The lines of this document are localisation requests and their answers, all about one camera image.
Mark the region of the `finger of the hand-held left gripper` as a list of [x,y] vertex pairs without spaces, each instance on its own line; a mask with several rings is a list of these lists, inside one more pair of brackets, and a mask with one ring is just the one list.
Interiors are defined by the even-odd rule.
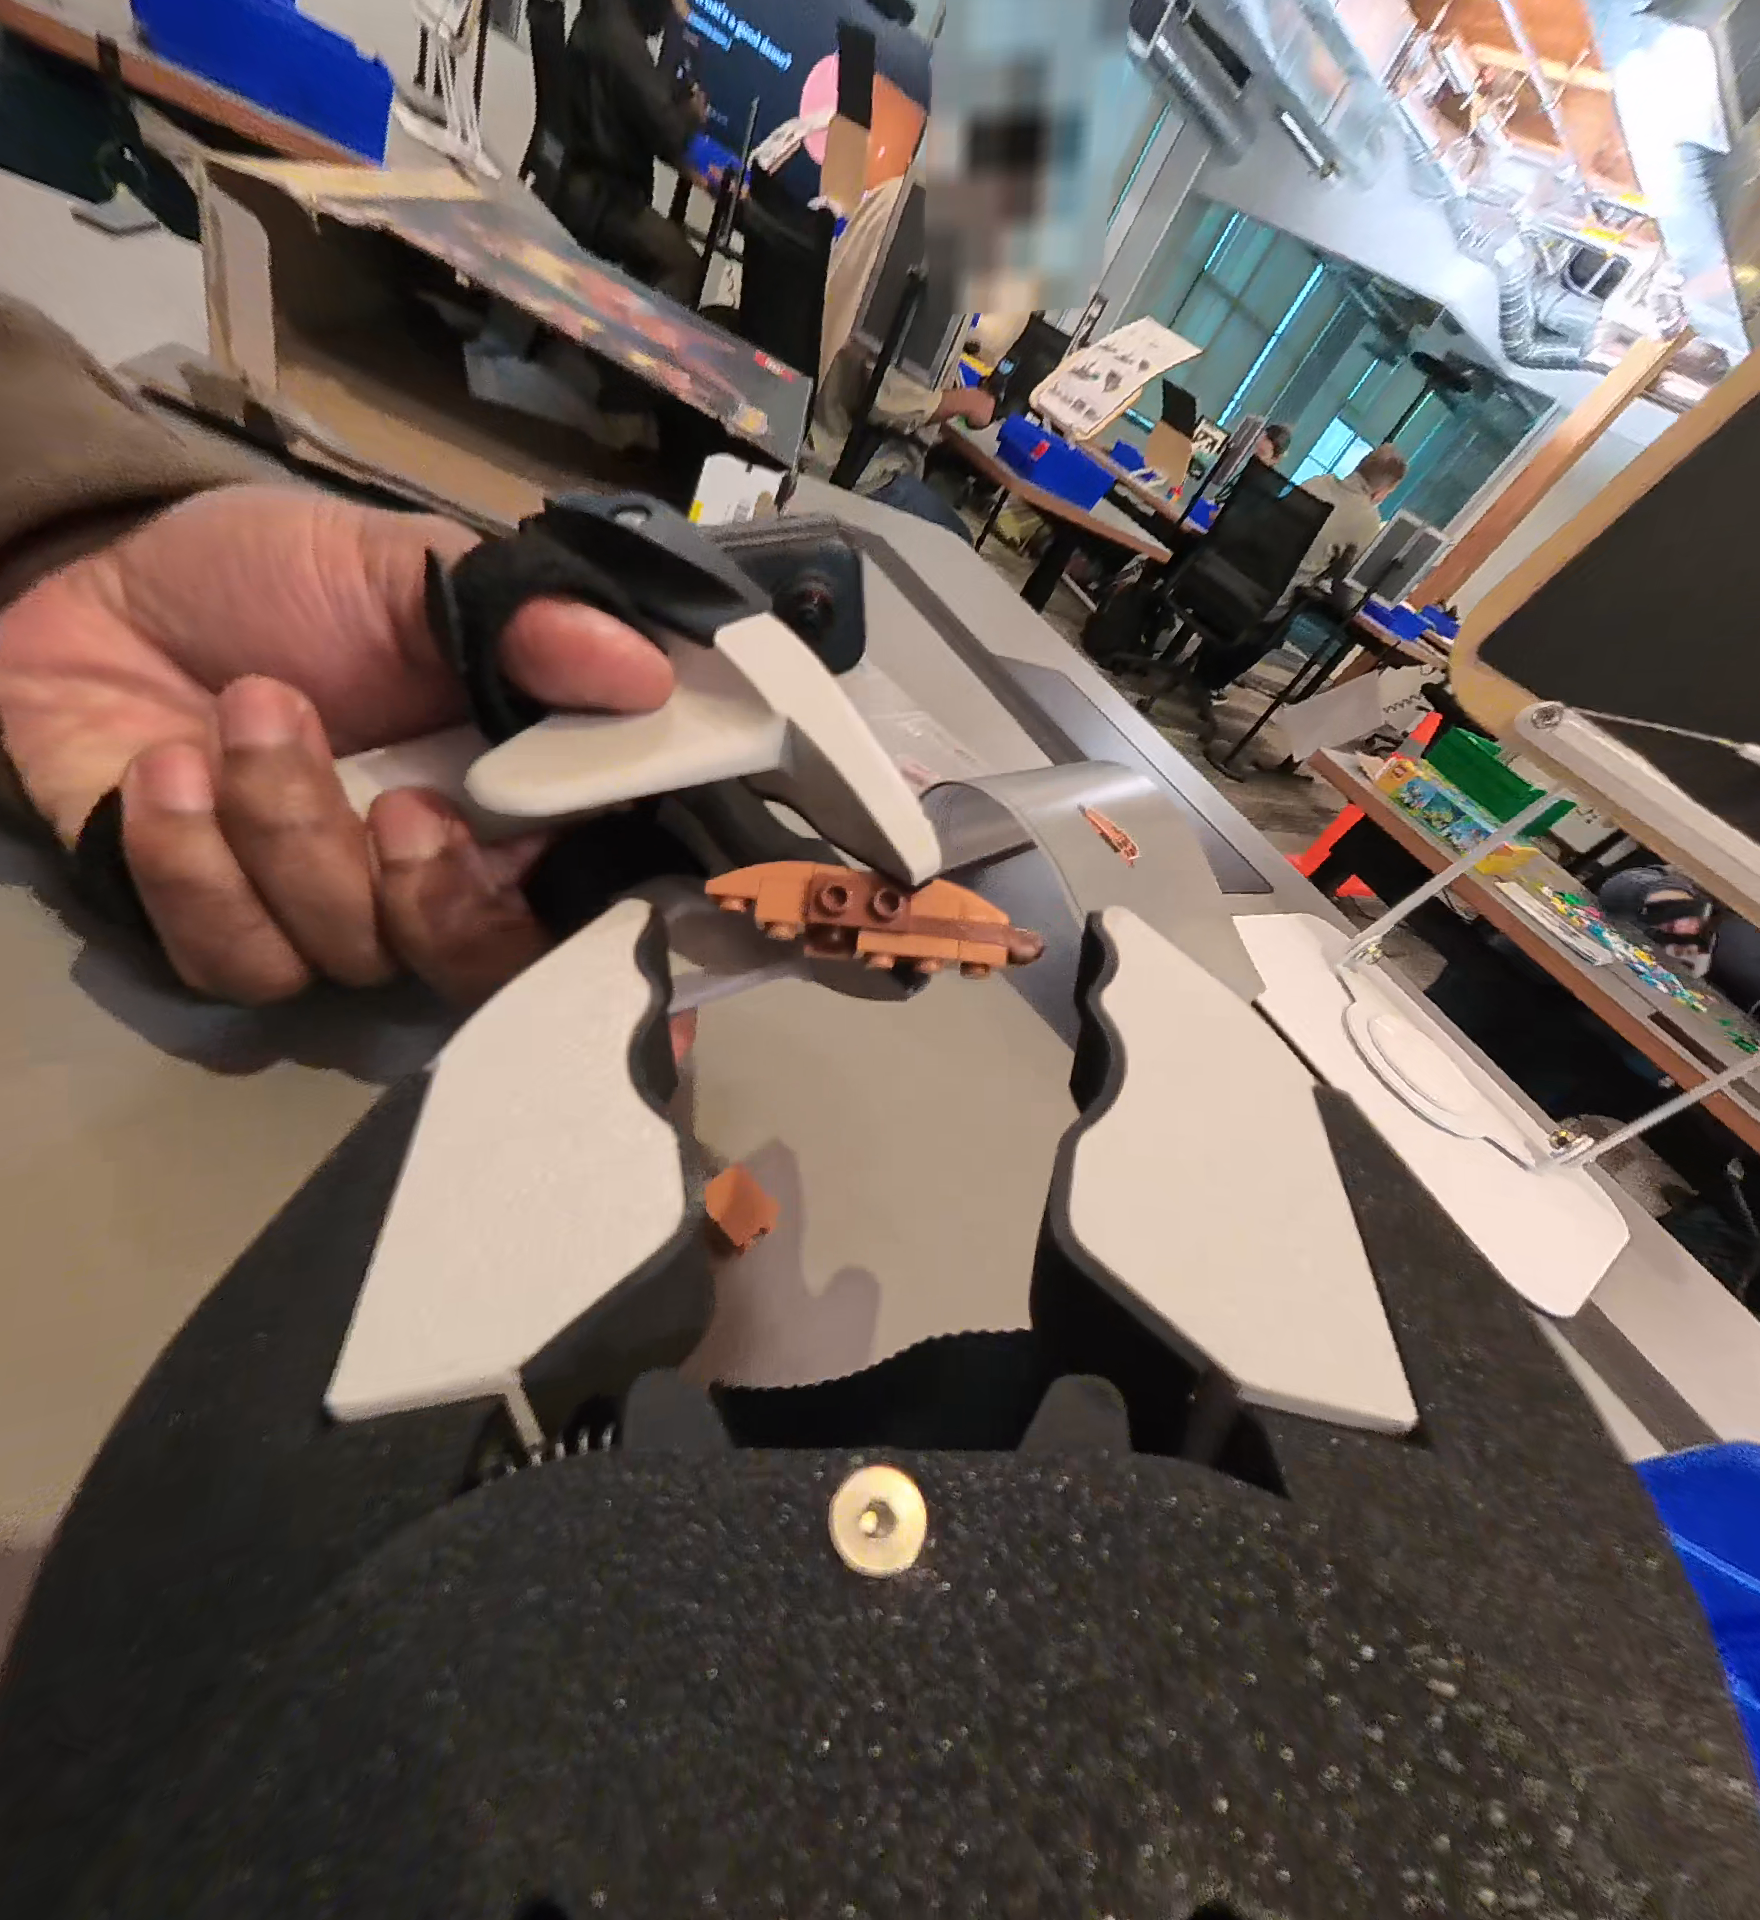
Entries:
[[840,679],[776,617],[670,640],[676,692],[648,713],[553,713],[463,775],[505,820],[561,820],[716,781],[776,775],[786,805],[876,872],[926,881],[939,831]]

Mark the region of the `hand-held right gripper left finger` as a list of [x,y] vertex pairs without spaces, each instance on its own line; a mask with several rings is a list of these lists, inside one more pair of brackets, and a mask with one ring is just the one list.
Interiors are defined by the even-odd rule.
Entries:
[[670,1117],[670,947],[619,900],[495,989],[432,1055],[324,1406],[338,1421],[499,1402],[578,1351],[616,1295],[699,1255]]

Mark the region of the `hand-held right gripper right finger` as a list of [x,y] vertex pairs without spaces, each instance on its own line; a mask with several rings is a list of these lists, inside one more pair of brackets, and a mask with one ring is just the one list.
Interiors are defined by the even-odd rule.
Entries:
[[1073,1122],[1045,1251],[1166,1357],[1262,1411],[1420,1421],[1324,1131],[1324,1085],[1149,917],[1085,917]]

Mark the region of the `small orange square brick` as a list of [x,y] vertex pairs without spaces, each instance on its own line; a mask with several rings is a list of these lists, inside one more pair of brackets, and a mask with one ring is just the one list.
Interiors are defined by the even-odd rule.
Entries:
[[705,1232],[720,1259],[741,1259],[776,1228],[776,1203],[745,1163],[726,1163],[702,1186]]

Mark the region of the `brown brick assembly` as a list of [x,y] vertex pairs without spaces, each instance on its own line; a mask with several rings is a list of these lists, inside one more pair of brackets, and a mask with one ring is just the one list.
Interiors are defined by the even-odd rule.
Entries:
[[1037,931],[943,875],[909,888],[840,863],[770,860],[705,879],[702,900],[809,963],[986,977],[1045,956]]

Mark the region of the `brick instruction booklet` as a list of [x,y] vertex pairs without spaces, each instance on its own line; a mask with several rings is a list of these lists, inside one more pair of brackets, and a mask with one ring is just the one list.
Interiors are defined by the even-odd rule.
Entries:
[[961,536],[802,473],[786,504],[705,530],[749,559],[772,530],[831,530],[862,566],[862,657],[836,679],[922,796],[953,863],[1035,872],[1078,910],[1119,901],[1239,993],[1257,981],[1236,900],[1270,879],[1232,816],[1094,666]]

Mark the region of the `grey desk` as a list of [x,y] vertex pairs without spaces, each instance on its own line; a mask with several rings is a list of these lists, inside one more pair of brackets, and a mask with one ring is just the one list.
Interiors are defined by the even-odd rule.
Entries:
[[1043,985],[702,1008],[670,1117],[776,1228],[499,1402],[326,1378],[474,1014],[215,1014],[0,931],[0,1461],[178,1332],[0,1671],[0,1914],[1760,1914],[1681,1558],[1527,1301],[1324,1085],[1414,1436],[1251,1406],[1045,1245]]

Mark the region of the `person's left hand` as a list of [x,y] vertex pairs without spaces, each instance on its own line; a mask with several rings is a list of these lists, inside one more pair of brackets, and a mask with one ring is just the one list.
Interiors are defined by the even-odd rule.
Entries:
[[103,796],[175,977],[224,1006],[398,973],[453,1006],[548,947],[544,835],[478,842],[413,788],[367,816],[338,755],[463,717],[427,563],[478,536],[338,496],[196,492],[0,608],[0,747],[64,842]]

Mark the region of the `brick set box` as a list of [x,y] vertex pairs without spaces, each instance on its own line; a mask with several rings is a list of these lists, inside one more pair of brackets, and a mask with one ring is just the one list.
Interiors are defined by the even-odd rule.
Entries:
[[456,170],[203,155],[203,346],[146,399],[484,530],[557,492],[694,504],[705,456],[794,473],[811,381]]

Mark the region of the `stack of blue bins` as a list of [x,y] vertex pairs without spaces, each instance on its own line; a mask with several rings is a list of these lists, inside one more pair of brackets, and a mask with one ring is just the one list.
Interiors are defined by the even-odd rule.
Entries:
[[1090,511],[1111,488],[1111,469],[1097,453],[1024,414],[997,423],[995,456],[1012,482],[1056,496],[1078,511]]

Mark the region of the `wooden office table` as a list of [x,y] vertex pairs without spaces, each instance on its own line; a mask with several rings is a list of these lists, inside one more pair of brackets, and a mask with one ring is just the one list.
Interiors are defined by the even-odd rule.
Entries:
[[945,453],[953,453],[969,469],[969,478],[978,478],[982,488],[990,488],[990,511],[982,520],[973,553],[986,549],[997,516],[1010,504],[1043,520],[1045,540],[1043,540],[1037,559],[1035,559],[1035,566],[1019,592],[1023,603],[1035,608],[1037,613],[1048,611],[1048,599],[1062,586],[1070,559],[1078,553],[1085,553],[1090,544],[1103,544],[1103,549],[1111,549],[1128,559],[1143,559],[1143,563],[1166,563],[1170,559],[1170,549],[1164,549],[1154,536],[1139,530],[1111,504],[1078,509],[1078,504],[1062,502],[1056,492],[1045,492],[1030,478],[1012,473],[995,453],[995,444],[957,419],[939,424],[939,444]]

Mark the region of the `green box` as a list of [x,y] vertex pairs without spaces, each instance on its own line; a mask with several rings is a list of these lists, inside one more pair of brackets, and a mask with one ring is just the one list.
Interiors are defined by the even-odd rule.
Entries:
[[1490,829],[1536,809],[1544,788],[1514,771],[1502,747],[1470,729],[1444,725],[1424,746],[1424,763],[1454,788]]

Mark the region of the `white board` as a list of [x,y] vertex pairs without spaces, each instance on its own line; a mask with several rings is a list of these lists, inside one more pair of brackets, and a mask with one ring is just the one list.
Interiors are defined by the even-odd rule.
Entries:
[[1030,414],[1048,428],[1090,442],[1111,424],[1149,381],[1193,364],[1198,346],[1166,323],[1139,314],[1062,356],[1035,394]]

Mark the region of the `black office chair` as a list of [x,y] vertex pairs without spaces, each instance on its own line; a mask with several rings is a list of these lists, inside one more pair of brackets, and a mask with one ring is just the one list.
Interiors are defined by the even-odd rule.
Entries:
[[1115,583],[1085,621],[1085,653],[1137,679],[1132,708],[1153,713],[1176,687],[1210,713],[1270,641],[1304,553],[1332,504],[1278,469],[1251,461],[1198,540],[1166,563]]

